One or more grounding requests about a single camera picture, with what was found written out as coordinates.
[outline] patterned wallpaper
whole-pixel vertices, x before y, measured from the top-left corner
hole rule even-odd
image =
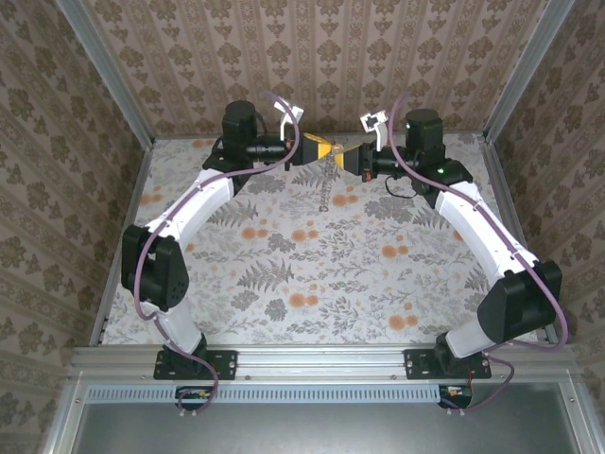
[[[562,302],[605,421],[605,2],[578,0],[496,141],[529,246]]]
[[[0,2],[0,452],[35,452],[142,151],[53,1]]]
[[[545,0],[84,0],[157,136],[220,132],[223,107],[269,88],[308,131],[410,91],[449,128],[481,130]]]

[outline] floral tablecloth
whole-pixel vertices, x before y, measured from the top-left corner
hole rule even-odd
[[[189,186],[213,142],[156,143],[137,225]],[[467,166],[497,213],[481,142],[445,136],[447,156]],[[411,193],[408,179],[390,183]],[[384,177],[362,183],[328,160],[251,177],[186,246],[185,261],[185,298],[211,344],[432,342],[468,320],[488,290],[458,232],[423,198],[396,199]],[[161,342],[119,287],[103,343]]]

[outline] purple cable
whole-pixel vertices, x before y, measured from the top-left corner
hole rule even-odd
[[[151,244],[153,243],[155,238],[158,237],[158,235],[160,234],[162,229],[168,224],[168,222],[170,220],[172,220],[175,216],[177,216],[177,214],[181,211],[181,209],[184,207],[184,205],[187,204],[191,200],[191,198],[193,198],[199,191],[201,191],[207,185],[212,184],[223,178],[233,178],[233,177],[239,177],[241,175],[253,175],[255,173],[268,172],[269,170],[272,170],[275,167],[285,164],[287,161],[289,161],[292,158],[292,156],[296,152],[296,150],[301,142],[301,130],[299,129],[298,122],[296,121],[296,116],[294,115],[292,110],[287,106],[287,104],[285,104],[285,102],[279,96],[277,96],[267,90],[264,90],[263,93],[266,96],[268,96],[270,99],[272,99],[273,101],[280,104],[284,108],[285,113],[292,120],[292,126],[294,128],[294,144],[292,145],[290,152],[280,161],[273,163],[271,165],[268,165],[268,166],[262,166],[262,167],[257,167],[257,168],[247,168],[245,170],[236,170],[234,172],[227,172],[227,173],[215,175],[214,177],[211,177],[208,180],[205,180],[202,183],[200,183],[197,188],[195,188],[194,190],[189,192],[185,197],[183,197],[182,201],[180,201],[177,204],[177,206],[175,206],[174,209],[172,211],[170,211],[170,213],[168,213],[168,216],[166,216],[165,220],[162,221],[162,223],[160,223],[160,225],[158,225],[158,227],[149,236],[145,245],[143,246],[143,250],[141,251],[141,254],[139,255],[139,260],[136,265],[136,271],[134,273],[134,292],[133,292],[134,308],[136,310],[136,313],[139,315],[139,317],[141,317],[144,321],[148,322],[148,321],[154,319],[156,316],[156,311],[147,315],[141,308],[141,277],[143,275],[143,266],[145,265],[145,258],[147,257],[149,249],[151,248]],[[157,318],[155,318],[154,322],[155,322],[156,327],[160,331],[160,333],[162,333],[162,336],[164,336],[164,338],[170,344],[171,348],[174,351],[183,355],[186,358],[192,359],[192,360],[197,361],[198,363],[202,364],[213,375],[213,380],[214,380],[213,390],[210,392],[210,395],[208,396],[208,400],[206,400],[206,402],[199,408],[199,411],[205,410],[210,405],[210,402],[215,398],[216,393],[218,392],[218,375],[216,374],[215,369],[210,364],[208,364],[208,362],[204,361],[203,359],[194,357],[193,355],[190,355],[190,354],[184,352],[181,348],[179,348],[178,345],[176,345],[170,339],[170,337],[168,336],[168,333],[166,333],[165,330],[162,328],[162,326],[160,325],[160,321]]]
[[[174,207],[174,209],[168,214],[166,219],[158,226],[158,228],[153,231],[153,233],[147,239],[145,245],[143,246],[143,250],[141,251],[141,254],[139,255],[139,261],[136,265],[136,272],[134,274],[134,292],[133,292],[134,293],[134,295],[133,295],[134,296],[134,308],[136,309],[136,313],[143,320],[149,321],[154,316],[153,313],[151,313],[149,315],[145,314],[143,312],[143,309],[141,308],[141,298],[140,298],[141,297],[141,292],[140,292],[141,276],[143,275],[143,266],[145,265],[145,257],[147,257],[147,253],[149,252],[149,249],[151,248],[151,244],[153,243],[155,238],[160,234],[162,229],[168,224],[168,222],[170,220],[172,220],[175,216],[177,216],[177,214],[181,211],[181,209],[184,207],[184,205],[187,204],[191,200],[191,198],[193,198],[200,190],[202,190],[208,184],[212,184],[222,178],[233,178],[233,177],[239,177],[241,175],[253,175],[255,173],[268,172],[268,171],[274,169],[275,167],[285,164],[287,161],[290,160],[290,158],[296,152],[296,149],[298,148],[298,145],[301,141],[301,131],[300,131],[299,125],[296,121],[296,116],[294,115],[292,110],[287,106],[287,104],[285,104],[284,101],[279,96],[277,96],[267,90],[264,90],[263,92],[265,93],[266,96],[268,96],[275,102],[279,103],[284,108],[285,113],[288,114],[288,116],[292,119],[292,126],[294,127],[294,145],[292,146],[292,149],[283,159],[281,159],[277,163],[273,163],[268,166],[262,166],[262,167],[257,167],[257,168],[247,168],[245,170],[236,170],[234,172],[222,173],[222,174],[215,175],[214,177],[211,177],[208,180],[203,181],[202,183],[199,184],[199,186],[196,189],[189,192],[182,199],[182,201],[177,206]]]
[[[555,296],[552,294],[552,292],[546,286],[546,284],[542,281],[542,279],[540,279],[540,276],[538,276],[538,274],[536,274],[536,271],[533,270],[531,265],[529,265],[528,262],[525,260],[525,258],[523,258],[517,252],[514,245],[509,241],[509,239],[506,237],[506,235],[500,230],[498,225],[493,221],[490,214],[482,206],[480,206],[480,205],[475,206],[476,201],[473,200],[471,197],[467,196],[466,194],[464,194],[460,191],[457,191],[456,189],[446,186],[445,184],[434,182],[433,180],[430,180],[430,179],[422,176],[421,174],[414,171],[413,168],[408,166],[406,164],[406,162],[402,159],[401,155],[399,154],[399,151],[397,150],[397,146],[395,145],[395,139],[394,139],[394,135],[393,135],[393,125],[395,123],[395,121],[394,121],[395,115],[401,109],[401,107],[403,106],[406,99],[407,99],[407,92],[404,92],[401,95],[399,95],[399,97],[395,101],[395,104],[393,104],[393,107],[390,111],[389,143],[390,143],[390,147],[393,151],[393,155],[395,156],[395,159],[397,160],[399,165],[407,172],[407,174],[410,175],[411,177],[415,178],[416,180],[418,180],[422,183],[428,184],[430,186],[436,187],[437,189],[439,189],[441,191],[451,192],[452,194],[463,199],[464,201],[469,202],[481,214],[481,216],[483,216],[483,218],[488,222],[488,224],[490,224],[493,231],[502,240],[502,242],[505,244],[505,246],[510,251],[512,256],[515,257],[519,261],[519,263],[521,263],[523,268],[526,269],[527,273],[531,276],[531,278],[534,280],[536,285],[540,288],[540,290],[544,293],[544,295],[546,296],[546,298],[552,305],[552,308],[555,310],[555,313],[557,314],[557,317],[559,318],[559,322],[561,323],[561,328],[562,328],[561,338],[559,339],[559,342],[557,343],[557,345],[555,345],[554,347],[543,347],[541,345],[534,345],[533,343],[523,342],[520,340],[513,340],[511,343],[514,343],[516,345],[523,345],[524,347],[532,348],[534,350],[539,350],[542,352],[557,352],[557,351],[561,350],[567,343],[567,340],[569,338],[569,331],[567,329],[567,320],[565,319],[565,315],[563,314],[561,306],[559,306],[559,302],[557,302],[557,299],[555,298]]]
[[[174,343],[172,340],[170,340],[170,336],[168,336],[168,333],[166,333],[166,331],[164,330],[164,327],[160,324],[160,321],[158,319],[155,319],[153,322],[155,323],[156,328],[158,328],[158,331],[160,331],[162,336],[164,336],[164,339],[166,339],[166,341],[170,344],[170,348],[172,348],[175,352],[183,355],[184,357],[198,362],[199,364],[204,366],[206,369],[208,369],[210,371],[210,373],[212,374],[213,387],[212,387],[212,390],[210,391],[210,395],[206,399],[206,402],[204,402],[201,405],[201,407],[199,407],[196,411],[202,412],[202,411],[206,410],[210,406],[210,403],[213,401],[213,399],[216,397],[216,393],[218,393],[218,374],[216,373],[215,368],[212,367],[212,365],[210,365],[208,363],[208,361],[205,361],[202,358],[194,357],[193,355],[188,354],[187,352],[182,350],[176,343]],[[177,407],[179,407],[179,410],[183,410],[182,397],[185,394],[186,393],[182,393],[179,396],[179,401],[177,402]]]
[[[498,386],[498,388],[488,398],[486,398],[485,400],[482,400],[478,404],[473,405],[472,407],[468,407],[466,409],[461,409],[454,402],[444,399],[444,398],[441,398],[441,402],[444,402],[445,404],[449,405],[454,410],[460,410],[460,412],[465,412],[465,413],[467,413],[469,411],[479,410],[481,407],[484,407],[484,406],[488,405],[490,402],[492,402],[500,393],[502,393],[506,389],[507,386],[509,386],[510,381],[514,377],[514,366],[510,362],[505,361],[503,359],[492,357],[492,356],[490,356],[490,358],[494,362],[499,362],[500,364],[504,364],[505,366],[508,366],[510,369],[510,373],[509,373],[509,376],[507,376],[507,378],[500,384],[500,386]]]

